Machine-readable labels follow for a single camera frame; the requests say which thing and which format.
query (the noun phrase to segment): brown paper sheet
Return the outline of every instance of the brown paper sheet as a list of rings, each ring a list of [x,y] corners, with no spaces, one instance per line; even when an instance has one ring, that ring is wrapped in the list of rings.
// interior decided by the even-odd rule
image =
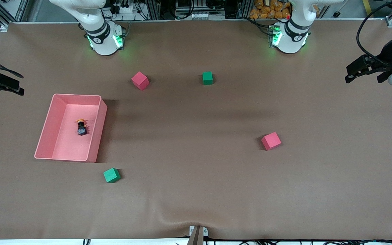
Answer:
[[[288,55],[244,21],[135,23],[108,57],[75,24],[11,24],[0,62],[25,76],[25,96],[0,92],[0,239],[180,237],[189,225],[216,239],[392,239],[392,87],[344,82],[359,24],[316,21]],[[375,54],[391,38],[383,20],[361,34]],[[98,163],[34,159],[54,93],[105,100]],[[264,151],[274,131],[283,144]]]

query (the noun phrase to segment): green led light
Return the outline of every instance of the green led light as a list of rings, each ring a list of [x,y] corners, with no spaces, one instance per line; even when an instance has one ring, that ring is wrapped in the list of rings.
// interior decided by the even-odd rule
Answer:
[[[121,37],[119,37],[119,36],[117,37],[117,36],[113,35],[113,39],[118,47],[122,47],[122,38]]]
[[[273,37],[273,45],[278,45],[279,44],[279,40],[280,40],[281,37],[282,37],[282,32],[279,31],[278,34],[276,34]]]
[[[89,41],[89,43],[90,43],[90,47],[92,47],[92,48],[93,48],[93,43],[92,43],[92,41],[91,41],[90,37],[89,37],[89,36],[87,36],[87,39],[88,39],[88,41]]]
[[[306,38],[307,38],[307,37],[308,37],[308,34],[305,35],[305,37],[304,37],[304,42],[302,43],[302,46],[305,45],[305,43],[306,43]]]

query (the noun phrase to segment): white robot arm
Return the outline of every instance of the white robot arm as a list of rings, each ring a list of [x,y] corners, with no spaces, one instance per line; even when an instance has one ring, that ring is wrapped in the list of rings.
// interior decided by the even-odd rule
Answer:
[[[291,18],[286,22],[278,22],[275,25],[279,26],[280,32],[273,46],[280,51],[293,54],[305,45],[305,40],[308,37],[308,30],[316,18],[316,11],[314,5],[332,5],[341,3],[343,0],[290,0],[293,5],[293,12]]]
[[[50,0],[77,19],[90,46],[100,55],[110,55],[123,48],[122,27],[106,21],[99,10],[106,0]]]

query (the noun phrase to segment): pink cube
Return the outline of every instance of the pink cube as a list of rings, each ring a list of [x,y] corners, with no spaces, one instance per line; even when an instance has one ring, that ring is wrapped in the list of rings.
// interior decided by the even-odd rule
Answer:
[[[133,76],[131,80],[134,85],[139,88],[139,90],[144,90],[149,85],[148,78],[141,72],[135,74],[135,76]]]
[[[107,105],[101,96],[55,94],[34,157],[96,162],[106,113]],[[80,118],[86,121],[86,135],[78,135]]]
[[[263,142],[266,150],[273,149],[274,147],[280,145],[280,139],[276,132],[264,136],[264,138],[261,141]]]

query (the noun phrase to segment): pink bin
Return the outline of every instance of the pink bin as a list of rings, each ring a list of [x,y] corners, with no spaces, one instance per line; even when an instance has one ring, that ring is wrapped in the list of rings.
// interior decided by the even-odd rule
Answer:
[[[101,96],[55,94],[34,157],[96,162],[106,113],[107,105]],[[78,119],[86,121],[86,135],[78,135]]]

